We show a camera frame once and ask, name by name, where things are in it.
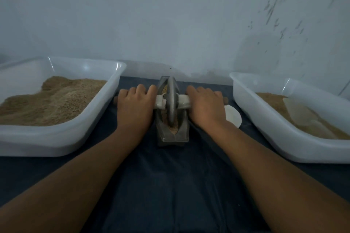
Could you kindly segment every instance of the dark blue tablecloth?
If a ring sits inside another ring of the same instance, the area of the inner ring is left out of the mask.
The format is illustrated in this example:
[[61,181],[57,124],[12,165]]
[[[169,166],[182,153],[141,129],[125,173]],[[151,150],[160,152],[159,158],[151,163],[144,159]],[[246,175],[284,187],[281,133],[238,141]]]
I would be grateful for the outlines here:
[[[119,88],[157,80],[122,77]],[[232,86],[210,87],[229,98],[242,116],[240,129],[273,150],[232,99]],[[189,83],[178,82],[185,92]],[[116,129],[110,104],[86,143],[57,158],[0,157],[0,206]],[[190,128],[184,147],[158,148],[153,124],[142,143],[113,175],[83,232],[259,232],[269,228],[238,172],[201,130]],[[350,165],[299,164],[300,169],[350,201]]]

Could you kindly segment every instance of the wall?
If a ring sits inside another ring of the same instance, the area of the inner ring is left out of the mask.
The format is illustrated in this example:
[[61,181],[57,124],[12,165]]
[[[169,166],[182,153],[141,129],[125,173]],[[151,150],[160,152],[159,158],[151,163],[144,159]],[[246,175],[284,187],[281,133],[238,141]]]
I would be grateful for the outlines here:
[[349,0],[0,0],[0,53],[119,59],[126,75],[231,84],[280,74],[334,94],[350,80]]

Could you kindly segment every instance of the person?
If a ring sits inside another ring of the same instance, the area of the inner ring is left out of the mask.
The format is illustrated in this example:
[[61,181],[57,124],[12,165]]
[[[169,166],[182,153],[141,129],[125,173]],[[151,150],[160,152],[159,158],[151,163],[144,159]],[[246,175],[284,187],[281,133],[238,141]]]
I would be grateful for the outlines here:
[[[0,232],[79,232],[151,125],[157,88],[120,90],[118,126],[0,209]],[[273,232],[350,232],[350,204],[226,121],[221,92],[188,86],[190,119],[237,168]]]

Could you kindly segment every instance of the pile of coarse grain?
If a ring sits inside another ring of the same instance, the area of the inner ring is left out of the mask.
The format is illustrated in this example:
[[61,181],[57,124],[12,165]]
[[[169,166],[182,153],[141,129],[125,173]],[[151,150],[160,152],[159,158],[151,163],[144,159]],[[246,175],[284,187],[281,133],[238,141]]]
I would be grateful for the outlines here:
[[[267,102],[272,108],[274,108],[279,114],[281,114],[287,121],[293,124],[299,130],[311,134],[315,137],[325,138],[323,133],[315,131],[313,127],[297,125],[291,119],[291,116],[288,113],[286,105],[284,104],[283,98],[286,96],[276,95],[271,93],[257,93],[257,95],[262,98],[265,102]],[[328,123],[326,120],[322,119],[316,112],[309,109],[313,112],[317,117],[318,121],[321,122],[325,127],[327,127],[333,134],[335,134],[339,139],[350,140],[350,135],[344,133],[342,130],[336,128],[335,126]]]
[[[168,85],[165,85],[165,87],[162,90],[162,94],[167,93],[168,90]],[[168,116],[167,116],[167,110],[161,110],[160,114],[162,115],[162,121],[169,127],[170,132],[172,132],[173,134],[176,134],[178,131],[178,121],[177,121],[177,115],[175,115],[175,120],[174,120],[174,124],[172,127],[169,126],[169,122],[168,122]]]
[[87,78],[50,77],[36,94],[7,98],[0,105],[0,125],[49,126],[72,120],[105,83]]

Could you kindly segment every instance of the roller handle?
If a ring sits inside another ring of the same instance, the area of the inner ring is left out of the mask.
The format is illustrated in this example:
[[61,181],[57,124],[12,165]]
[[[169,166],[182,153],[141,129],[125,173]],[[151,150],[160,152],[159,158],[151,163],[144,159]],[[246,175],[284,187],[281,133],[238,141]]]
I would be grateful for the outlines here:
[[[228,105],[229,104],[229,98],[223,97],[223,101],[224,101],[224,105]],[[118,104],[118,96],[113,98],[113,104],[114,105]]]

